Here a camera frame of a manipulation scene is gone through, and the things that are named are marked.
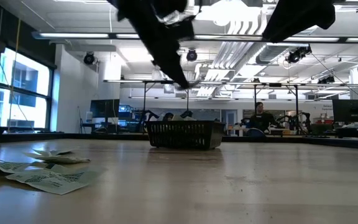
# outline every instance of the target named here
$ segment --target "window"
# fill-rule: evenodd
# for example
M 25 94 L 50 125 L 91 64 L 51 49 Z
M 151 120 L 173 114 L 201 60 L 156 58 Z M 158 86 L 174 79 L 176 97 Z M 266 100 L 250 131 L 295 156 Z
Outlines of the window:
M 14 124 L 14 127 L 45 128 L 47 116 L 46 99 L 17 92 L 14 92 L 13 96 L 16 99 L 12 99 L 13 103 L 11 103 L 10 90 L 0 88 L 0 125 L 7 127 L 8 122 L 11 121 L 11 126 Z
M 47 96 L 49 76 L 48 67 L 21 54 L 16 56 L 15 51 L 11 49 L 6 49 L 1 54 L 0 83 L 13 84 L 14 87 Z

